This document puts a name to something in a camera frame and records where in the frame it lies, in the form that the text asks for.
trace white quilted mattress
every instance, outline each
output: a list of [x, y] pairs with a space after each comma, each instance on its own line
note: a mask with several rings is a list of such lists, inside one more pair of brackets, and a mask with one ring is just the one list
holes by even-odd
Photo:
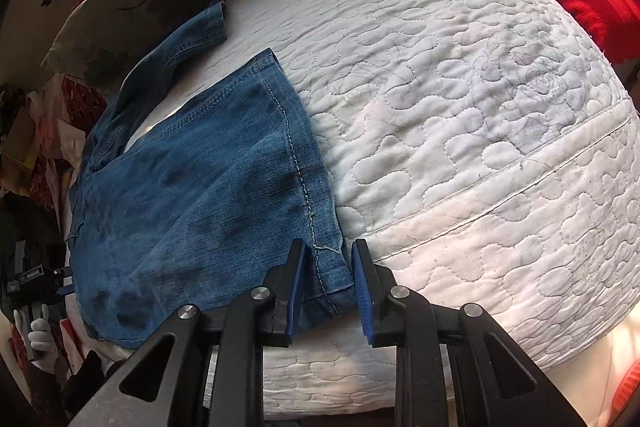
[[[639, 122], [553, 0], [228, 0], [228, 41], [141, 126], [271, 47], [311, 117], [348, 243], [430, 301], [476, 301], [548, 368], [640, 299]], [[267, 349], [267, 417], [390, 406], [356, 316]]]

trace gloved hand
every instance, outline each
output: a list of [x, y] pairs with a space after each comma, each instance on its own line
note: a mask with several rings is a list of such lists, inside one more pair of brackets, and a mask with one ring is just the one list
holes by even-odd
[[[22, 324], [27, 320], [18, 310], [14, 310], [15, 327], [20, 331], [22, 336]], [[54, 374], [54, 366], [58, 358], [58, 346], [51, 334], [51, 326], [49, 325], [49, 307], [42, 305], [42, 317], [35, 319], [31, 323], [31, 331], [28, 338], [22, 337], [25, 346], [27, 342], [31, 343], [31, 349], [36, 349], [44, 353], [39, 360], [34, 360], [33, 365], [46, 373]]]

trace quilted fabric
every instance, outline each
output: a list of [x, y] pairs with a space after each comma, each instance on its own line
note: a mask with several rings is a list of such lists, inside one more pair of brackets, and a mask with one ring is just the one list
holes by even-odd
[[[305, 104], [348, 241], [399, 283], [487, 308], [548, 368], [640, 299], [640, 124], [554, 0], [228, 0], [130, 141], [270, 46]], [[268, 417], [394, 400], [393, 349], [357, 317], [268, 349]]]

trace metal screw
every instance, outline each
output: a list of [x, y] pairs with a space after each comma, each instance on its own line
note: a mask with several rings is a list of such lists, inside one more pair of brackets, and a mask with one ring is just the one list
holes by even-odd
[[479, 317], [482, 315], [482, 308], [474, 303], [465, 304], [464, 310], [468, 317]]
[[264, 286], [256, 286], [253, 290], [251, 290], [251, 298], [257, 301], [266, 299], [270, 294], [271, 292], [269, 291], [269, 289], [265, 288]]
[[409, 288], [406, 286], [394, 286], [391, 288], [391, 295], [396, 299], [404, 299], [409, 296]]
[[190, 319], [196, 314], [196, 306], [192, 304], [185, 304], [178, 308], [178, 317], [181, 319]]

